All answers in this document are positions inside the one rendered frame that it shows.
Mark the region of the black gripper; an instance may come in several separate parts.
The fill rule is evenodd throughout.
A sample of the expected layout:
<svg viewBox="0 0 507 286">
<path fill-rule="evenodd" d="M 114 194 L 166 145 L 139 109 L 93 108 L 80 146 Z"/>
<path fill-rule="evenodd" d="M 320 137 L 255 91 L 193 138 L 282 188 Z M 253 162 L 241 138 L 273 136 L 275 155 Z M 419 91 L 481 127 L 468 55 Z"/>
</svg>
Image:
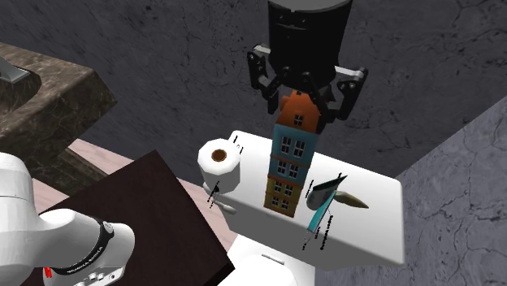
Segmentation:
<svg viewBox="0 0 507 286">
<path fill-rule="evenodd" d="M 269 1 L 269 47 L 256 45 L 247 53 L 251 87 L 260 90 L 273 115 L 279 107 L 283 84 L 307 93 L 317 106 L 316 132 L 335 119 L 345 121 L 353 110 L 368 76 L 339 65 L 339 53 L 352 7 L 351 1 Z M 275 72 L 267 74 L 266 56 Z M 330 83 L 345 75 L 336 87 L 343 95 L 338 106 Z"/>
</svg>

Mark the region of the dark maroon robot stand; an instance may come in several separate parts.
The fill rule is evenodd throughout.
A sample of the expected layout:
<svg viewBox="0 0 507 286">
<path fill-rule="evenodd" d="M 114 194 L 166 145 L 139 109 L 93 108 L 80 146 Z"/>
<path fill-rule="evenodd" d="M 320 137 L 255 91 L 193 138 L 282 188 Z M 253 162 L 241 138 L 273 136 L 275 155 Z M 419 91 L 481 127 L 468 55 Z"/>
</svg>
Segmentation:
<svg viewBox="0 0 507 286">
<path fill-rule="evenodd" d="M 56 204 L 125 223 L 135 248 L 110 286 L 219 286 L 235 267 L 193 199 L 157 151 Z"/>
</svg>

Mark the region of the white toilet paper roll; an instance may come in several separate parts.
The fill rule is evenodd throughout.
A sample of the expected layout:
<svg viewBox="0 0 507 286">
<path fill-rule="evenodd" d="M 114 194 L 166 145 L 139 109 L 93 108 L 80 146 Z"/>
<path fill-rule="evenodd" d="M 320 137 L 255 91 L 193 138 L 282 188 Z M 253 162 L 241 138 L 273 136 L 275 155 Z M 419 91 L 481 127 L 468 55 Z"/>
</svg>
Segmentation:
<svg viewBox="0 0 507 286">
<path fill-rule="evenodd" d="M 206 142 L 199 150 L 197 162 L 207 187 L 218 187 L 220 194 L 230 193 L 240 183 L 240 149 L 222 138 Z"/>
</svg>

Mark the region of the tall colourful toy house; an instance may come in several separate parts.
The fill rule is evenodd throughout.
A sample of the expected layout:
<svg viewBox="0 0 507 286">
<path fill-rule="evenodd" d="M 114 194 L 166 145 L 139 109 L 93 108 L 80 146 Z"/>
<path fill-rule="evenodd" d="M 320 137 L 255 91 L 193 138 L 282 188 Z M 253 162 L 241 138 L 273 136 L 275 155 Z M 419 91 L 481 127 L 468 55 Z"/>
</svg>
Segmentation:
<svg viewBox="0 0 507 286">
<path fill-rule="evenodd" d="M 288 217 L 295 215 L 310 169 L 320 112 L 306 93 L 283 96 L 275 122 L 264 206 Z"/>
</svg>

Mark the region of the brown marble sink vanity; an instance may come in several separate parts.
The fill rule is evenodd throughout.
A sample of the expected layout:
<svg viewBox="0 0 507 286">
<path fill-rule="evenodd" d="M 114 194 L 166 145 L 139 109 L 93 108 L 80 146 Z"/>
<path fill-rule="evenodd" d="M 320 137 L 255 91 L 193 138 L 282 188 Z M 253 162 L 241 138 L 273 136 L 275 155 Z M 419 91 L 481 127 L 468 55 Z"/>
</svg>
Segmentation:
<svg viewBox="0 0 507 286">
<path fill-rule="evenodd" d="M 72 196 L 106 173 L 70 149 L 116 103 L 89 67 L 0 42 L 0 61 L 25 70 L 0 77 L 0 152 L 21 158 L 32 177 Z"/>
</svg>

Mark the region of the grey teal pointed tool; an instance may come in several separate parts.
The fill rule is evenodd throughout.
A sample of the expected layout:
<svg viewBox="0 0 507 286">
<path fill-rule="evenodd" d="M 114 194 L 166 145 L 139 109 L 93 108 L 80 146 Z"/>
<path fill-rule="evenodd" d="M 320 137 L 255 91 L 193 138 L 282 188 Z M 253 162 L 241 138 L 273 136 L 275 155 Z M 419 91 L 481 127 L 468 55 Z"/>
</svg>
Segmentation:
<svg viewBox="0 0 507 286">
<path fill-rule="evenodd" d="M 328 211 L 329 206 L 333 201 L 356 208 L 369 208 L 365 202 L 361 201 L 357 197 L 338 190 L 338 187 L 346 178 L 346 175 L 342 175 L 340 173 L 337 178 L 318 184 L 312 188 L 306 198 L 306 206 L 310 210 L 314 210 L 314 215 L 307 228 L 309 232 L 317 232 L 325 213 Z"/>
</svg>

